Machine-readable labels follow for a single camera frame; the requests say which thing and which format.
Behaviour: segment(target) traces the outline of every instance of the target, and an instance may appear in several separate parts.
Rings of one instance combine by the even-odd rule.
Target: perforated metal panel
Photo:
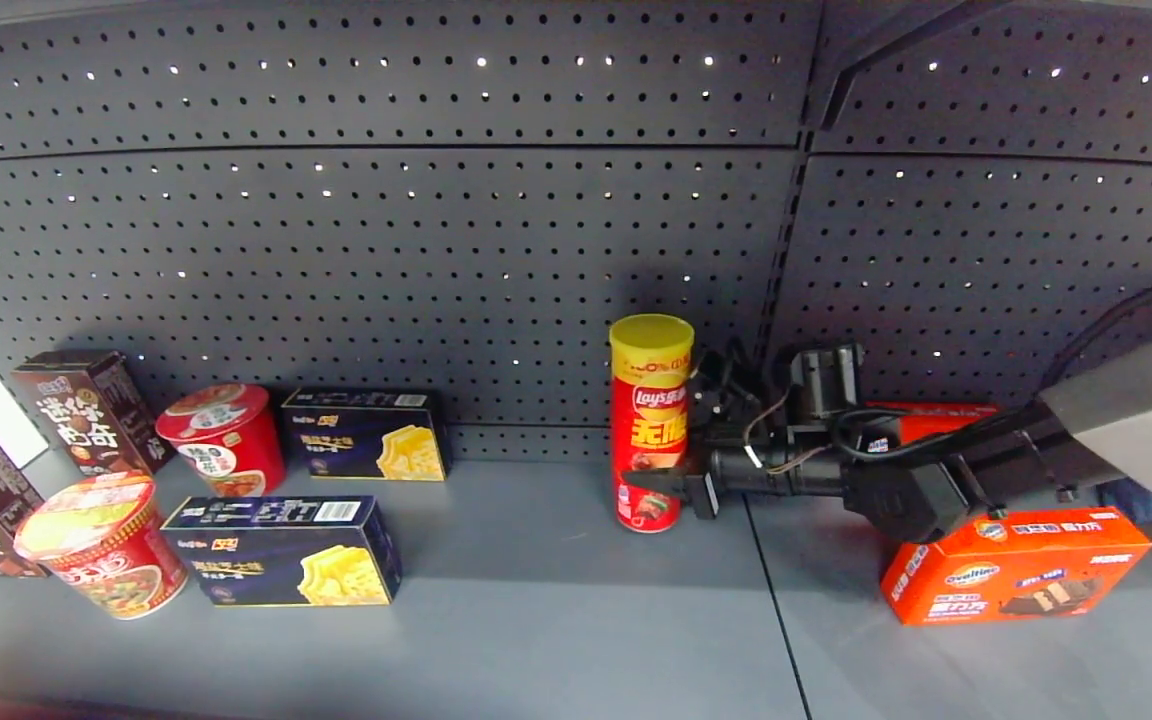
[[[773,342],[857,338],[871,397],[1028,400],[1051,357],[1152,285],[1152,167],[808,160]],[[1152,340],[1152,308],[1089,366]]]
[[[1152,12],[1010,3],[865,68],[814,149],[1152,161]]]
[[[607,325],[753,341],[790,151],[234,150],[0,161],[0,372],[119,347],[152,404],[241,379],[434,387],[602,425]]]
[[[0,158],[795,145],[818,1],[228,3],[0,26]]]

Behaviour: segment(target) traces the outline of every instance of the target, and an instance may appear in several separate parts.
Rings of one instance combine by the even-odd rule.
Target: orange box
[[[1152,543],[1114,507],[1011,511],[904,544],[882,577],[901,623],[988,623],[1091,611]]]

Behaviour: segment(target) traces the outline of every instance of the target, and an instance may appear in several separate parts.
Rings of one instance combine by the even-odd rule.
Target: store shelf
[[[63,455],[26,470],[48,495]],[[159,473],[175,507],[200,480]],[[374,493],[403,553],[392,607],[217,609],[191,585],[120,623],[60,579],[0,579],[0,694],[226,717],[804,717],[744,511],[617,528],[602,464],[461,462]]]
[[[1152,551],[1082,617],[905,628],[878,591],[893,547],[864,518],[833,500],[753,513],[814,720],[1152,717]]]

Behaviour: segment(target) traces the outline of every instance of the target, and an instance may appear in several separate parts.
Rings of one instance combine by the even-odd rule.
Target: robotic arm
[[[1052,384],[1018,410],[892,450],[879,450],[892,446],[882,425],[904,411],[861,403],[863,357],[854,343],[782,351],[772,365],[786,387],[780,400],[750,420],[714,415],[692,430],[684,464],[627,482],[680,497],[710,520],[732,492],[838,497],[885,535],[915,543],[938,541],[980,514],[1002,516],[1039,488],[1068,502],[1079,487],[1130,475],[1152,491],[1152,343]],[[758,373],[713,354],[695,381],[746,404],[765,396]]]

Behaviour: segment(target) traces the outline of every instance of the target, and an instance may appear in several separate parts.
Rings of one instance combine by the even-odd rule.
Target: black cable
[[[1047,389],[1053,386],[1053,384],[1060,382],[1060,379],[1064,377],[1068,372],[1069,365],[1078,358],[1087,349],[1097,338],[1100,338],[1107,329],[1114,327],[1115,323],[1126,318],[1127,314],[1135,313],[1140,306],[1151,304],[1152,302],[1152,287],[1146,288],[1136,293],[1132,297],[1119,302],[1115,306],[1105,311],[1100,318],[1097,318],[1096,323],[1089,325],[1089,327],[1078,334],[1077,338],[1071,340],[1069,344],[1064,347],[1053,357],[1051,365],[1047,367],[1047,372],[1043,373],[1043,380],[1038,382],[1038,389]]]
[[[858,407],[855,410],[847,410],[846,414],[840,414],[833,423],[829,425],[829,439],[833,446],[838,447],[842,454],[847,456],[855,457],[856,460],[869,460],[869,461],[884,461],[884,460],[895,460],[904,455],[911,454],[911,452],[926,450],[930,446],[941,442],[942,439],[949,437],[945,433],[937,433],[933,435],[927,435],[919,439],[918,442],[910,442],[909,445],[902,445],[895,450],[887,452],[866,452],[856,450],[851,447],[850,442],[847,442],[844,437],[846,430],[849,430],[847,425],[850,420],[856,418],[904,418],[904,416],[910,415],[907,410],[897,410],[895,407]]]

